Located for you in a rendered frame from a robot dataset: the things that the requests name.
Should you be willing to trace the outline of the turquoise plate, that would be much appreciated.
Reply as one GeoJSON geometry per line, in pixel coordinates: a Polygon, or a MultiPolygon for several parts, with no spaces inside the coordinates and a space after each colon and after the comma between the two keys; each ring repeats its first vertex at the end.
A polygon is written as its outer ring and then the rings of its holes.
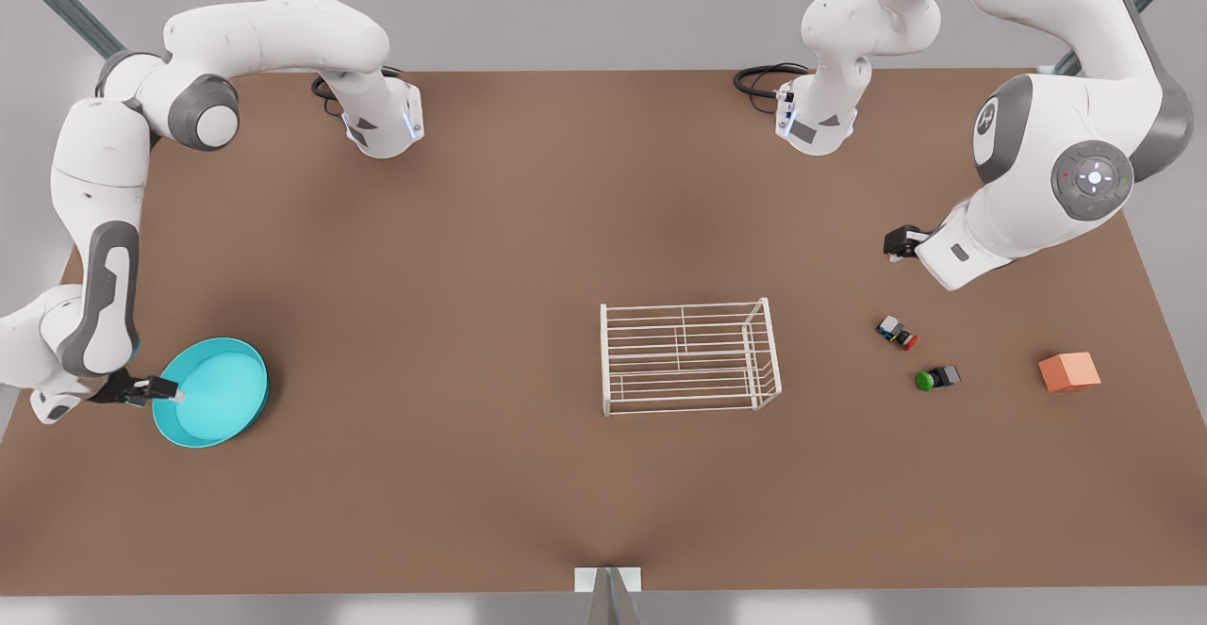
{"type": "Polygon", "coordinates": [[[162,376],[177,382],[183,401],[154,401],[154,425],[168,442],[183,448],[216,446],[240,436],[258,419],[269,395],[264,360],[238,338],[194,343],[162,376]]]}

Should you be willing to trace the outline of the orange cube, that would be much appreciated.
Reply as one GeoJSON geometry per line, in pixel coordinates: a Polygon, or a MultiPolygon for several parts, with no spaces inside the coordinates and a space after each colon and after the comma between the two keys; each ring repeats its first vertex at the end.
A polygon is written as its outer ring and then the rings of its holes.
{"type": "Polygon", "coordinates": [[[1039,360],[1038,368],[1050,393],[1094,387],[1102,384],[1098,367],[1089,352],[1067,352],[1039,360]]]}

